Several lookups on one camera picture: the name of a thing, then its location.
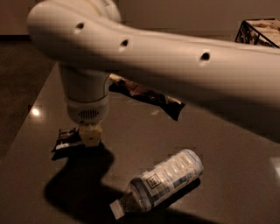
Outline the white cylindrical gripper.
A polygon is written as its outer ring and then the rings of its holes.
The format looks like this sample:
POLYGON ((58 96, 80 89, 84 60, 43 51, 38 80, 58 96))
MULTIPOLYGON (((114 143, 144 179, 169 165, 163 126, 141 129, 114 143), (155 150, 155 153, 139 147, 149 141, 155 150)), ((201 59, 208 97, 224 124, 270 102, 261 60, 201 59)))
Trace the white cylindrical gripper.
POLYGON ((79 135, 87 147, 98 146, 102 138, 102 127, 97 123, 103 121, 109 113, 109 96, 91 102, 66 99, 66 108, 68 116, 75 123, 96 124, 81 125, 79 135))

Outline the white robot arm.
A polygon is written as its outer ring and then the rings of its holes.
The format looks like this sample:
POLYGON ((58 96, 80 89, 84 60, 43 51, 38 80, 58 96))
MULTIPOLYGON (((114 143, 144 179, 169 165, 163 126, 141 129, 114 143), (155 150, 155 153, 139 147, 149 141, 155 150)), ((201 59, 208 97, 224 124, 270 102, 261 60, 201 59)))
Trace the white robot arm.
POLYGON ((34 45, 59 63, 67 112, 87 137, 108 114, 110 74, 280 139, 276 48, 138 30, 113 0, 45 0, 27 18, 34 45))

